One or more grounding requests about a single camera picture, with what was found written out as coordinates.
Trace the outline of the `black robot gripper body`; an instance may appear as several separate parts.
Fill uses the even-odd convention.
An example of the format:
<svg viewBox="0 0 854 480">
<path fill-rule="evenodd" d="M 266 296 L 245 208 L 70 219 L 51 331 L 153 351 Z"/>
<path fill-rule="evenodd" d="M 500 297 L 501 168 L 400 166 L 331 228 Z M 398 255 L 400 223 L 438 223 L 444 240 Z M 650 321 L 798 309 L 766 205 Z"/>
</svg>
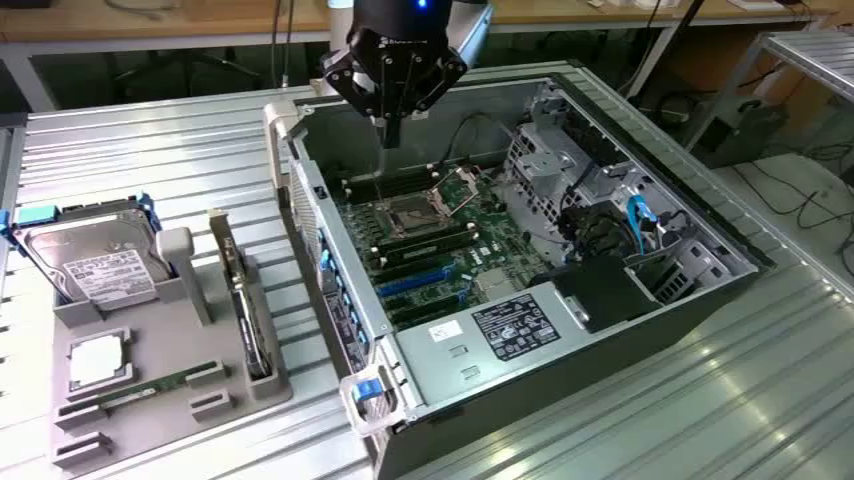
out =
<svg viewBox="0 0 854 480">
<path fill-rule="evenodd" d="M 374 35 L 457 54 L 448 36 L 452 9 L 452 0 L 357 0 L 347 50 L 355 52 L 362 38 Z"/>
</svg>

